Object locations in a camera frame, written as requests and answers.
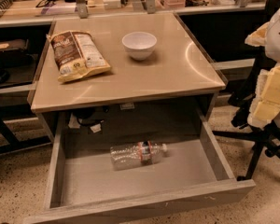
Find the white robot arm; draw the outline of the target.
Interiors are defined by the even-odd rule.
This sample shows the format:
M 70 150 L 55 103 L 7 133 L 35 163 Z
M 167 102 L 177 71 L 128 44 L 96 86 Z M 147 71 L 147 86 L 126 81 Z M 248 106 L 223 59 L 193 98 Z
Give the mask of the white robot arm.
M 263 46 L 265 55 L 276 61 L 270 71 L 260 70 L 247 118 L 249 125 L 263 129 L 280 113 L 280 8 L 268 22 L 250 34 L 245 43 Z

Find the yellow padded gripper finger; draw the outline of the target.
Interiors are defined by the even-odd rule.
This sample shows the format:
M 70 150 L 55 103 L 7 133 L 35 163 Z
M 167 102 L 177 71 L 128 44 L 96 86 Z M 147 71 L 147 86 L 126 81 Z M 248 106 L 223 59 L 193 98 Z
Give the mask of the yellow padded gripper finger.
M 270 71 L 260 70 L 255 94 L 247 122 L 263 129 L 280 113 L 280 63 Z
M 268 25 L 268 22 L 262 24 L 256 31 L 246 37 L 245 43 L 252 47 L 264 47 L 266 45 L 266 33 Z

